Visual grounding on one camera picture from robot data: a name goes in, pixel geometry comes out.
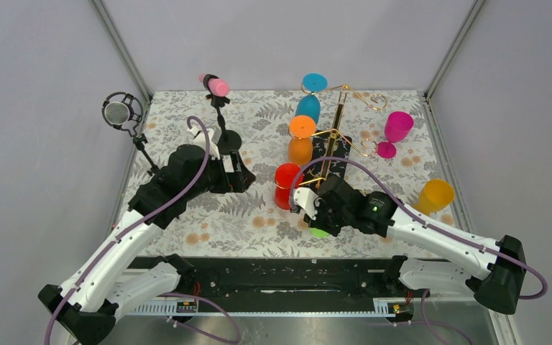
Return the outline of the green plastic wine glass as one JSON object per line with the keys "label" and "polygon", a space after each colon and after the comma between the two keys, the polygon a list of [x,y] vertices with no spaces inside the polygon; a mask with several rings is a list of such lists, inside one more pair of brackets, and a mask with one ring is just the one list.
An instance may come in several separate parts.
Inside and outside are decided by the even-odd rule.
{"label": "green plastic wine glass", "polygon": [[309,232],[312,236],[317,238],[327,238],[330,237],[330,234],[326,231],[316,229],[316,228],[309,228]]}

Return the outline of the red plastic wine glass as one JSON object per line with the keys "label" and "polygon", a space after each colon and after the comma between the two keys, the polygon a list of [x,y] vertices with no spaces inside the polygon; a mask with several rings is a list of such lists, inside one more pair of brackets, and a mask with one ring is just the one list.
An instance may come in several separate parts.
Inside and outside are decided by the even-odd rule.
{"label": "red plastic wine glass", "polygon": [[290,191],[292,188],[299,186],[303,180],[300,175],[296,180],[295,176],[301,171],[299,165],[291,162],[281,164],[275,171],[275,194],[274,203],[278,208],[289,211],[290,206]]}

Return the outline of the orange plastic wine glass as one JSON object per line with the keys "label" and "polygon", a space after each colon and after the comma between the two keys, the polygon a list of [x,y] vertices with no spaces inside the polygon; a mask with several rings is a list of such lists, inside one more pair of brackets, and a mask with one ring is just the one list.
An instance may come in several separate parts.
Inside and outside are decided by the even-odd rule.
{"label": "orange plastic wine glass", "polygon": [[316,132],[316,123],[306,115],[295,116],[289,123],[290,141],[287,156],[291,163],[296,165],[307,164],[313,154],[311,137]]}

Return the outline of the blue plastic wine glass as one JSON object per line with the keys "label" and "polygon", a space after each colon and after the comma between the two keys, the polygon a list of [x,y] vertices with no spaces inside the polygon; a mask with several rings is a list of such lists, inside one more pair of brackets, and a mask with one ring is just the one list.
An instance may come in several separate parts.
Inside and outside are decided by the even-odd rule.
{"label": "blue plastic wine glass", "polygon": [[307,94],[299,101],[295,115],[308,116],[317,124],[320,119],[321,104],[316,94],[326,90],[328,81],[321,74],[309,73],[303,77],[301,86]]}

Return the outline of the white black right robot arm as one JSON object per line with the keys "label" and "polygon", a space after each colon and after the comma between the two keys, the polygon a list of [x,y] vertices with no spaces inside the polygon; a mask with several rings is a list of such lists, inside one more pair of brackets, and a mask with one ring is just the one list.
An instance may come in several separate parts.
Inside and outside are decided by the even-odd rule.
{"label": "white black right robot arm", "polygon": [[523,246],[515,237],[496,240],[470,234],[384,192],[363,193],[334,175],[318,190],[296,188],[291,200],[304,211],[310,227],[332,236],[351,227],[416,245],[439,257],[430,261],[394,256],[383,273],[389,294],[430,290],[472,296],[485,308],[505,315],[517,310],[526,270]]}

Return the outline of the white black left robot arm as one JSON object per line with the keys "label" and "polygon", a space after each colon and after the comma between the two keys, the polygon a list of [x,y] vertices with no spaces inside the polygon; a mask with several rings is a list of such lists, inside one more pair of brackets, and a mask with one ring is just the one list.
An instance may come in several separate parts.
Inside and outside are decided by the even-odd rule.
{"label": "white black left robot arm", "polygon": [[184,144],[167,164],[139,186],[114,231],[59,285],[46,285],[38,298],[51,313],[44,335],[49,344],[59,323],[80,344],[99,344],[128,312],[162,294],[199,291],[196,269],[177,254],[155,259],[148,272],[119,285],[137,255],[204,193],[244,193],[255,176],[239,148]]}

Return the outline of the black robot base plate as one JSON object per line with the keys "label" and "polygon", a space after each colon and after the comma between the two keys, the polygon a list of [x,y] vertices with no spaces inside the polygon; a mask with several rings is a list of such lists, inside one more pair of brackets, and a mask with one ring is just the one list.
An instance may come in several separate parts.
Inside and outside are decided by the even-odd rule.
{"label": "black robot base plate", "polygon": [[418,300],[390,259],[189,258],[175,288],[207,298],[225,311],[257,313],[369,312],[375,298]]}

